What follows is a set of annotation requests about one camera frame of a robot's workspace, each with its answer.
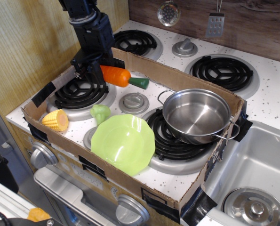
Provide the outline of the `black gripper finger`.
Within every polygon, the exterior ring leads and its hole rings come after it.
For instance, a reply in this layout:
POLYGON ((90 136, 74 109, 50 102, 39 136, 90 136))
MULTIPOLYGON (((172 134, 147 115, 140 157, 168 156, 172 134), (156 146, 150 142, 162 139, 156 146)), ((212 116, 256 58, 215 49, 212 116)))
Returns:
POLYGON ((87 67, 83 64, 74 64, 75 68, 75 77, 78 79, 84 79, 87 74, 87 67))
POLYGON ((87 71, 90 75, 93 75, 97 84, 99 84, 100 86, 105 86, 106 82, 104 81, 103 78, 103 73, 100 67, 100 64, 98 61, 92 61, 89 63, 89 65, 87 66, 87 71))

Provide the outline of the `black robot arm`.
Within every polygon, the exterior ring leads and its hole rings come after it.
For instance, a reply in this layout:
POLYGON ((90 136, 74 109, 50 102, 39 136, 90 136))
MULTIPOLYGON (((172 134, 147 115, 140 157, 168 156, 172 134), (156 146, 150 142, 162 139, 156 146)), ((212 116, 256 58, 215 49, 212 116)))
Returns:
POLYGON ((61 0, 64 11, 68 12, 69 23, 77 35, 80 50, 71 60, 78 78, 93 76, 98 85, 105 81, 100 65, 114 65, 112 47, 115 38, 109 17, 101 12, 96 0, 61 0))

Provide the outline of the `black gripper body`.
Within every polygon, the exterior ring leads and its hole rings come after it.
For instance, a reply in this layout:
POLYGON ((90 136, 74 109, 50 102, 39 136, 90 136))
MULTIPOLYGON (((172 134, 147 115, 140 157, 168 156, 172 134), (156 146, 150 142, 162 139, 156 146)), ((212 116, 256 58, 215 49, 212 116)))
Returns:
POLYGON ((71 19, 70 24, 74 27, 80 44, 80 50, 74 56, 72 64, 89 65, 97 60, 102 65, 114 66, 112 46, 115 39, 105 13, 71 19))

